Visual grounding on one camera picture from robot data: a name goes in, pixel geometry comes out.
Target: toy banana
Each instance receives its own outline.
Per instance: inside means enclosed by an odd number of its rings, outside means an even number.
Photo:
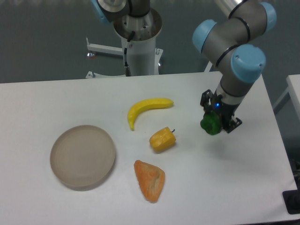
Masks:
[[[173,103],[174,102],[172,100],[170,100],[168,98],[164,98],[164,97],[149,98],[149,99],[145,99],[145,100],[135,103],[130,108],[130,110],[128,111],[128,114],[127,114],[127,119],[128,119],[131,130],[134,130],[135,119],[142,112],[144,112],[146,110],[150,110],[150,109],[168,108],[168,107],[171,107],[173,105]]]

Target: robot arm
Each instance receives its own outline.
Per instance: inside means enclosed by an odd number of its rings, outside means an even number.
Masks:
[[[150,11],[150,0],[91,0],[96,13],[113,22],[125,15],[143,17]]]
[[[193,34],[195,47],[223,74],[216,91],[204,92],[200,103],[205,111],[201,126],[211,135],[222,129],[230,133],[242,124],[234,113],[266,64],[264,53],[247,43],[272,29],[277,20],[275,9],[269,3],[215,2],[229,20],[222,25],[206,20]]]
[[[156,37],[162,20],[150,7],[150,0],[91,0],[91,3],[99,20],[113,22],[121,38],[126,76],[153,75]]]

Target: gray floor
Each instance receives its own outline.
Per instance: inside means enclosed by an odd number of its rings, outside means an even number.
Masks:
[[[252,43],[267,56],[263,78],[273,104],[287,87],[288,75],[300,74],[298,0],[267,0],[277,10],[274,30]],[[226,17],[213,0],[151,0],[162,16],[157,47],[164,50],[161,74],[202,72],[208,61],[191,37],[206,19]],[[103,26],[89,0],[0,0],[0,83],[83,79],[93,70],[124,74],[120,57],[86,57],[86,40],[120,47],[113,26]],[[300,160],[300,122],[291,102],[277,115],[288,155]]]

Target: light blue joint cap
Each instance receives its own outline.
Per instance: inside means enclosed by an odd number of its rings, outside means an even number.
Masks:
[[[267,2],[261,2],[260,3],[266,10],[267,13],[267,29],[266,31],[269,31],[273,29],[277,22],[277,14],[275,8],[267,3]]]
[[[193,44],[195,45],[196,49],[198,49],[199,52],[202,53],[202,48],[204,45],[204,42],[209,35],[211,29],[216,25],[217,23],[213,20],[206,20],[202,22],[194,31],[193,33]]]
[[[245,83],[254,83],[266,66],[263,51],[246,44],[238,47],[231,56],[231,68],[235,76]]]
[[[90,1],[93,5],[94,12],[95,12],[97,18],[100,20],[100,22],[102,24],[109,24],[109,21],[107,20],[106,16],[102,12],[100,6],[97,3],[97,0],[90,0]]]

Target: cable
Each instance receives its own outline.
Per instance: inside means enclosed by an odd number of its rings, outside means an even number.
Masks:
[[[127,68],[129,67],[128,63],[127,63],[127,49],[129,47],[129,43],[130,41],[133,39],[133,37],[135,36],[135,32],[132,31],[129,38],[127,39],[127,42],[126,42],[126,46],[124,48],[124,66]]]

